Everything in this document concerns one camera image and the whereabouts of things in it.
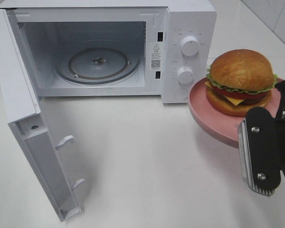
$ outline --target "open microwave door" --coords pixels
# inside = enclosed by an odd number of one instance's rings
[[[80,212],[59,149],[72,136],[54,145],[29,75],[33,74],[12,10],[0,9],[0,85],[7,120],[19,146],[61,221]]]

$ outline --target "qr code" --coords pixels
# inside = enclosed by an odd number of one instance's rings
[[[161,67],[160,59],[151,60],[151,68],[160,68],[160,67]]]

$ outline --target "tomato slice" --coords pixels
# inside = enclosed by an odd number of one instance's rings
[[[258,99],[266,96],[267,91],[261,92],[259,94],[248,94],[248,93],[238,93],[237,91],[234,92],[228,92],[226,89],[219,89],[215,86],[213,86],[211,83],[210,85],[212,86],[212,89],[214,89],[218,94],[224,95],[224,96],[229,96],[235,99]]]

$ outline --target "white knob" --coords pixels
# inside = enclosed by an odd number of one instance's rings
[[[181,52],[186,56],[193,56],[199,51],[199,41],[194,36],[185,37],[180,42]]]
[[[194,73],[190,67],[182,67],[177,71],[177,79],[181,84],[189,84],[194,79]]]

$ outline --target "pink plate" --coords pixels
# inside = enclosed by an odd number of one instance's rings
[[[238,126],[243,117],[225,115],[214,109],[206,98],[207,78],[200,80],[190,90],[188,104],[195,121],[204,131],[217,140],[238,148]],[[272,98],[266,106],[266,109],[273,117],[280,104],[280,92],[272,89]]]

